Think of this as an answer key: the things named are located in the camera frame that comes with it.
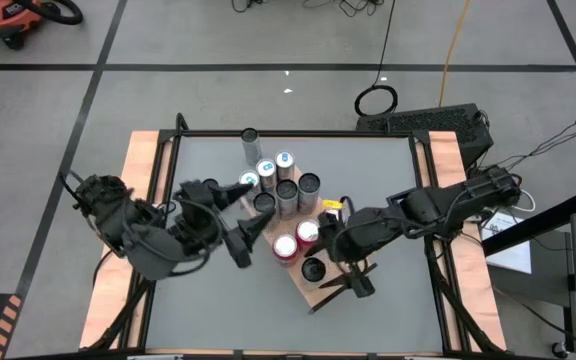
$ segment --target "gray tabletop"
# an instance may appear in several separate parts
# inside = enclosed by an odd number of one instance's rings
[[[385,206],[387,196],[415,187],[407,139],[262,139],[262,150],[265,157],[291,151],[300,170],[321,178],[322,198],[349,195],[357,208]],[[233,183],[247,168],[238,139],[183,138],[174,186]],[[249,216],[235,204],[222,217],[233,226]],[[310,315],[264,239],[244,270],[221,247],[200,272],[157,282],[146,347],[441,353],[423,242],[397,239],[371,260],[373,296],[346,291]]]

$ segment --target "orange vacuum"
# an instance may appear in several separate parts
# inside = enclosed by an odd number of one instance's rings
[[[77,25],[83,20],[79,7],[71,0],[55,0],[72,12],[62,16],[61,9],[53,2],[39,0],[0,0],[0,38],[6,46],[19,50],[29,30],[36,29],[42,19],[59,24]]]

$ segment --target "red can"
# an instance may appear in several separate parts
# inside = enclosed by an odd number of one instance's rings
[[[272,243],[272,252],[282,266],[291,266],[297,260],[299,245],[297,240],[290,234],[277,236]]]
[[[302,249],[307,249],[319,240],[319,223],[316,220],[304,220],[295,229],[297,243]]]

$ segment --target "yellow tag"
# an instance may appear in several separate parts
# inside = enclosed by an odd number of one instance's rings
[[[326,210],[341,210],[344,208],[344,204],[337,200],[322,200],[321,205]]]

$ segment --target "can lid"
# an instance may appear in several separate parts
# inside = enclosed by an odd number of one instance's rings
[[[323,261],[310,257],[301,264],[301,275],[310,282],[321,281],[326,276],[326,265]]]
[[[297,240],[288,234],[279,235],[272,244],[272,248],[277,255],[288,257],[297,252]]]
[[[281,199],[292,199],[297,196],[297,184],[292,180],[281,180],[277,184],[277,196]]]
[[[321,182],[319,176],[313,173],[305,173],[299,178],[299,188],[304,192],[315,192],[319,190]]]
[[[261,159],[257,163],[259,176],[270,176],[275,173],[275,164],[270,159]]]
[[[295,157],[287,151],[282,151],[275,156],[275,163],[277,167],[291,167],[295,163]]]
[[[253,142],[253,141],[257,140],[258,137],[259,137],[259,133],[257,133],[257,130],[255,130],[253,128],[247,128],[241,132],[241,140],[243,140],[245,142]]]
[[[219,186],[219,183],[215,179],[206,179],[202,182],[202,184],[204,184],[208,187],[218,187]]]
[[[304,220],[297,225],[297,236],[306,242],[315,242],[319,238],[319,224],[315,220]]]
[[[253,170],[244,171],[241,176],[239,176],[239,183],[242,185],[252,184],[255,187],[259,184],[259,175]]]
[[[253,201],[255,210],[259,212],[268,212],[275,209],[275,197],[268,193],[261,193],[255,196]]]

